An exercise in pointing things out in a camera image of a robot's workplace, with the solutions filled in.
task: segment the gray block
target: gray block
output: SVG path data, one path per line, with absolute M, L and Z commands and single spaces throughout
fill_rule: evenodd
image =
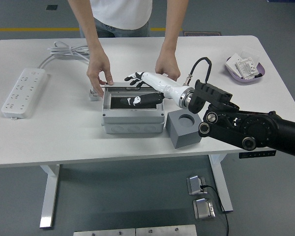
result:
M 198 134 L 201 119 L 187 109 L 181 109 L 167 114 L 166 130 L 174 148 L 184 147 L 200 142 Z

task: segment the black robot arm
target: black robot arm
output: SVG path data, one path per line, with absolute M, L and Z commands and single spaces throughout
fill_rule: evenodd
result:
M 210 103 L 199 126 L 201 137 L 210 136 L 245 150 L 269 147 L 295 156 L 295 122 L 280 118 L 275 111 L 240 111 L 227 93 L 210 84 L 196 82 L 188 109 L 199 112 Z

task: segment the jeans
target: jeans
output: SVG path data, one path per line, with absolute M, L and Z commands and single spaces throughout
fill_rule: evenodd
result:
M 149 37 L 149 25 L 148 22 L 139 29 L 118 29 L 112 26 L 108 26 L 96 18 L 94 18 L 97 35 L 99 38 L 115 38 L 115 37 Z M 80 27 L 80 36 L 85 38 L 85 35 Z

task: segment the black cable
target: black cable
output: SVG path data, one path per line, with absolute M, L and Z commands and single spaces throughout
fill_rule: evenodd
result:
M 227 223 L 227 233 L 226 233 L 226 235 L 228 236 L 228 233 L 229 233 L 229 231 L 230 231 L 230 226 L 229 226 L 229 224 L 228 224 L 227 214 L 226 214 L 225 209 L 224 209 L 224 207 L 223 207 L 223 204 L 222 204 L 222 201 L 221 201 L 221 199 L 220 199 L 220 196 L 218 195 L 217 191 L 216 191 L 212 186 L 210 186 L 210 185 L 201 185 L 201 186 L 200 186 L 201 189 L 203 189 L 203 188 L 207 188 L 207 187 L 212 188 L 212 189 L 214 190 L 214 192 L 216 193 L 216 195 L 217 195 L 218 201 L 219 201 L 219 203 L 220 203 L 220 205 L 221 205 L 221 207 L 222 207 L 222 210 L 223 210 L 223 212 L 224 212 L 224 214 L 225 214 L 226 223 Z
M 209 58 L 207 57 L 204 57 L 204 58 L 200 58 L 199 60 L 197 60 L 197 62 L 193 65 L 192 69 L 191 69 L 191 72 L 190 72 L 190 75 L 192 75 L 193 71 L 195 70 L 196 66 L 198 65 L 199 62 L 201 62 L 202 60 L 206 60 L 207 63 L 208 63 L 208 69 L 207 69 L 207 73 L 206 73 L 206 82 L 208 81 L 208 78 L 210 76 L 210 73 L 211 73 L 211 68 L 212 68 L 212 62 L 210 61 Z

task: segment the gray floor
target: gray floor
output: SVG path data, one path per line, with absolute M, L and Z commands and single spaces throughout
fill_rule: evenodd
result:
M 58 4 L 58 10 L 45 11 L 47 4 Z M 152 28 L 165 26 L 165 11 L 166 1 L 155 0 Z M 65 0 L 0 1 L 0 28 L 19 27 L 77 27 L 77 22 Z M 190 0 L 182 28 L 258 37 L 295 100 L 295 3 Z M 0 39 L 64 37 L 79 34 L 0 32 Z M 239 160 L 232 154 L 222 167 L 234 207 L 228 213 L 230 235 L 295 236 L 295 157 L 278 152 Z M 40 167 L 2 168 L 0 236 L 71 236 L 74 231 L 181 224 L 195 224 L 199 236 L 226 235 L 219 208 L 215 220 L 195 220 L 195 198 L 185 183 L 193 174 L 213 184 L 207 156 L 63 165 L 54 226 L 43 230 L 46 174 Z

